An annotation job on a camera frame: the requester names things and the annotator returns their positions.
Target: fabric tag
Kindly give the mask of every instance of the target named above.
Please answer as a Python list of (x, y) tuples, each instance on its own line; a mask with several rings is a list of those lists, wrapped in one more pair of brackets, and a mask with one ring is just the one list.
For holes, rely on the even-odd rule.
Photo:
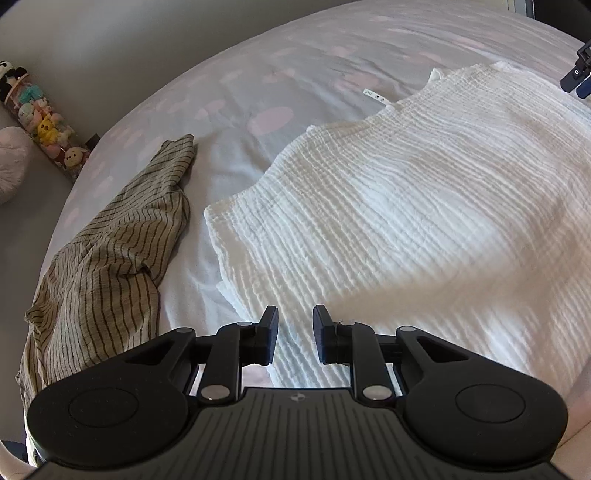
[(392, 102), (390, 100), (388, 100), (387, 98), (382, 97), (381, 95), (375, 93), (373, 90), (370, 90), (368, 88), (366, 88), (363, 91), (364, 95), (367, 95), (368, 97), (373, 98), (374, 100), (377, 100), (380, 103), (383, 103), (384, 105), (392, 105)]

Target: panda plush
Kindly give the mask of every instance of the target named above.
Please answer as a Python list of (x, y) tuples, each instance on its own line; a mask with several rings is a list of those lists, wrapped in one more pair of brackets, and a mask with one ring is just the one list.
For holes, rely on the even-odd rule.
[(6, 100), (13, 85), (26, 72), (23, 67), (14, 68), (9, 61), (0, 61), (0, 101)]

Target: pink polka dot bedsheet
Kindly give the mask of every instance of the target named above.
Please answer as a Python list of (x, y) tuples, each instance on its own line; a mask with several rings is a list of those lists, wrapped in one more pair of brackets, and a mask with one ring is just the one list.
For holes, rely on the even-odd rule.
[[(499, 60), (558, 83), (580, 45), (529, 18), (462, 0), (365, 0), (275, 28), (185, 72), (111, 128), (67, 200), (43, 271), (164, 140), (193, 134), (197, 157), (183, 180), (191, 219), (160, 287), (158, 328), (215, 333), (239, 317), (216, 288), (219, 268), (203, 220), (207, 205), (254, 184), (309, 125), (376, 113), (382, 105), (363, 95), (364, 88), (395, 102), (420, 90), (435, 67)], [(590, 377), (588, 366), (567, 399), (567, 437), (591, 419)], [(245, 378), (247, 384), (268, 382), (261, 369)]]

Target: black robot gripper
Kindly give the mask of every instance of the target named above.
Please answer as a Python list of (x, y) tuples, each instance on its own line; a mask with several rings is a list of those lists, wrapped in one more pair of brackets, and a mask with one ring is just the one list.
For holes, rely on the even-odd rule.
[(45, 460), (31, 478), (566, 478), (550, 463), (566, 406), (541, 381), (412, 326), (335, 323), (317, 305), (319, 360), (348, 366), (350, 387), (242, 389), (242, 367), (271, 363), (277, 333), (270, 306), (259, 323), (176, 329), (47, 387), (27, 416)]
[(577, 61), (573, 69), (560, 81), (565, 92), (577, 89), (579, 98), (587, 98), (591, 94), (591, 40), (577, 51)]

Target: plush toy jar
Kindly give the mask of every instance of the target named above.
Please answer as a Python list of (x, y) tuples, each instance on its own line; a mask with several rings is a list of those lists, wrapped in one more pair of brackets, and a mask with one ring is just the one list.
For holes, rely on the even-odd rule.
[(90, 152), (80, 147), (72, 127), (24, 68), (2, 61), (0, 75), (0, 100), (52, 162), (75, 181)]

